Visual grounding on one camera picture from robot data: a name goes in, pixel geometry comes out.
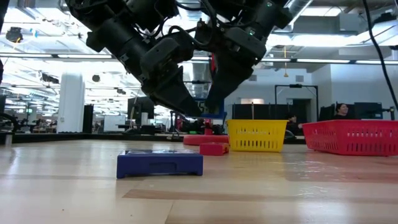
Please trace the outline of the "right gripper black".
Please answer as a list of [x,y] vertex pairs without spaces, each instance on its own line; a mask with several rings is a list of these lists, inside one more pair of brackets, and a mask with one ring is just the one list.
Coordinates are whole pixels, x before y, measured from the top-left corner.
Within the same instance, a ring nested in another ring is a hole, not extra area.
[[223,100],[235,91],[253,73],[266,53],[267,20],[241,18],[235,21],[198,21],[195,38],[209,42],[211,52],[212,84],[205,100],[206,107],[214,112]]

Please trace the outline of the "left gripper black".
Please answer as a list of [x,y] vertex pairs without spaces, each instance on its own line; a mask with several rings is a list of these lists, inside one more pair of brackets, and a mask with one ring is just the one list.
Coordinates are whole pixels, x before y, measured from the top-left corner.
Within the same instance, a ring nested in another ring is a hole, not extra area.
[[183,67],[179,63],[193,57],[194,44],[180,32],[160,38],[141,59],[146,76],[142,90],[156,104],[187,116],[199,116],[201,110],[183,82]]

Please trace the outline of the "small red box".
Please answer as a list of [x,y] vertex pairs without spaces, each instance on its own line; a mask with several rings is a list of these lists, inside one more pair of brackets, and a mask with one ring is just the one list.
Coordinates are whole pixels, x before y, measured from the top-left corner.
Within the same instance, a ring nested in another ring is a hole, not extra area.
[[207,142],[200,144],[200,154],[203,156],[223,156],[229,153],[229,144],[221,142]]

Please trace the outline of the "blue case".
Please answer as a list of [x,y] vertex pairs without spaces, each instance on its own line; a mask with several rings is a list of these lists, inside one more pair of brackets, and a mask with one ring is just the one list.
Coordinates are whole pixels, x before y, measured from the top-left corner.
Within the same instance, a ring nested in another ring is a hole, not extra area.
[[151,174],[203,175],[204,158],[188,149],[122,151],[117,157],[116,178]]

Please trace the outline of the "red plastic basket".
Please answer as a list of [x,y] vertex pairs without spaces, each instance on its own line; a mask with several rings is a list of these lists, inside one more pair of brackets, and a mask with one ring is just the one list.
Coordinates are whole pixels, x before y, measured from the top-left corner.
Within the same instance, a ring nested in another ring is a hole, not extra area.
[[303,125],[309,149],[344,156],[398,156],[398,121],[329,120]]

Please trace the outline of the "black monitor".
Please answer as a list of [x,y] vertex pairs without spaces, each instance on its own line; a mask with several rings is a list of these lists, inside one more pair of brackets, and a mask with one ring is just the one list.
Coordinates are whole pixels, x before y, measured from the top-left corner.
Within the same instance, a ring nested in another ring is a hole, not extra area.
[[154,102],[148,97],[136,97],[127,100],[127,118],[141,120],[142,113],[147,113],[149,119],[154,119]]

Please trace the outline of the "black partition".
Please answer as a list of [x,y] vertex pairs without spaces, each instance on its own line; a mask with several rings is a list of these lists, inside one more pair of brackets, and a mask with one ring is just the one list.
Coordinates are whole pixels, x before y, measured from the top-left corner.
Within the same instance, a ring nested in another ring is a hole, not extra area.
[[235,104],[233,119],[285,119],[289,113],[288,105],[275,104]]

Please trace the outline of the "yellow plastic basket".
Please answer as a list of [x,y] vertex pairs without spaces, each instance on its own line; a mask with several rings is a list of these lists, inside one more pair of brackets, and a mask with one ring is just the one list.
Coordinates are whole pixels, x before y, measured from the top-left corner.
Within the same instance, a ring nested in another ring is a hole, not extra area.
[[282,152],[287,120],[230,119],[229,145],[232,151]]

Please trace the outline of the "white cabinet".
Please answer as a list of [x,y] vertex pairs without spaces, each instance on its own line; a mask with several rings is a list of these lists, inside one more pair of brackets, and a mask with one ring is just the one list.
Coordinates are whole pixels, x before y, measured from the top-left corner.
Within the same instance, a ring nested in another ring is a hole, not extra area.
[[120,125],[125,125],[126,117],[124,115],[105,115],[104,116],[104,132],[121,132],[124,131]]

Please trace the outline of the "person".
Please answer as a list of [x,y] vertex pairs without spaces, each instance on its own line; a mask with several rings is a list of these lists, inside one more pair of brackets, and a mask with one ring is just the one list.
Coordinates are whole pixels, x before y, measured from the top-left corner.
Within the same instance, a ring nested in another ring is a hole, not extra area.
[[333,119],[356,119],[355,115],[349,114],[349,108],[345,103],[338,103],[335,111]]
[[295,114],[287,114],[286,119],[288,120],[286,130],[290,131],[295,136],[303,135],[302,124],[297,122],[297,117]]

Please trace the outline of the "black tower speaker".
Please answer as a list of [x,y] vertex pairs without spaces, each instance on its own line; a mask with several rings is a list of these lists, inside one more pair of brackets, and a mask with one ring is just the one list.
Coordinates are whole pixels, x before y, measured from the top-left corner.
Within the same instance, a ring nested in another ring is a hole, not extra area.
[[91,134],[93,125],[93,105],[85,105],[83,113],[83,133]]

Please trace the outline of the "long white light bar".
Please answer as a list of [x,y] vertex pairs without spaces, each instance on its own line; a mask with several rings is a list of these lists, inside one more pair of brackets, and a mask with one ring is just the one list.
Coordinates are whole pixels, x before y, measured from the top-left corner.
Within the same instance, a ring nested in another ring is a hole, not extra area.
[[[28,54],[0,52],[1,58],[31,58],[40,60],[116,60],[113,55],[105,54]],[[380,60],[348,60],[348,59],[311,59],[311,58],[262,58],[264,63],[316,63],[316,64],[352,64],[380,65]]]

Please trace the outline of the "white column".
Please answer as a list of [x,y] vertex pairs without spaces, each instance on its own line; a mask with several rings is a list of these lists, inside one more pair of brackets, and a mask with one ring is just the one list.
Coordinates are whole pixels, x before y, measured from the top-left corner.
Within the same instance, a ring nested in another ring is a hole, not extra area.
[[83,130],[85,81],[81,73],[65,72],[60,83],[58,133],[80,133]]

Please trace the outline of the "black ceiling speaker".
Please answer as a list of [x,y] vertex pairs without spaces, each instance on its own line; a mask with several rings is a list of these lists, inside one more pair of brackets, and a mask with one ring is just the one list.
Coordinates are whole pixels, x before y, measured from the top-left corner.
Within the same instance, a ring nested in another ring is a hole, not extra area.
[[13,43],[20,43],[23,40],[23,35],[21,33],[20,27],[11,27],[6,32],[6,39]]

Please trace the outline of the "black stand frame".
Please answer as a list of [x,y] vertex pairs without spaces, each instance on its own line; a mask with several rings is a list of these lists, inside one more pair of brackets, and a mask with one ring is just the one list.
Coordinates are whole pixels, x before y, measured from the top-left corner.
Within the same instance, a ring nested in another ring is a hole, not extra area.
[[302,85],[302,84],[289,84],[289,85],[274,85],[274,105],[276,106],[278,104],[277,100],[278,100],[278,93],[277,93],[277,88],[278,87],[287,87],[287,88],[306,88],[308,91],[309,88],[314,88],[315,89],[315,97],[316,97],[316,121],[319,120],[319,113],[320,113],[320,109],[319,109],[319,90],[318,90],[318,85]]

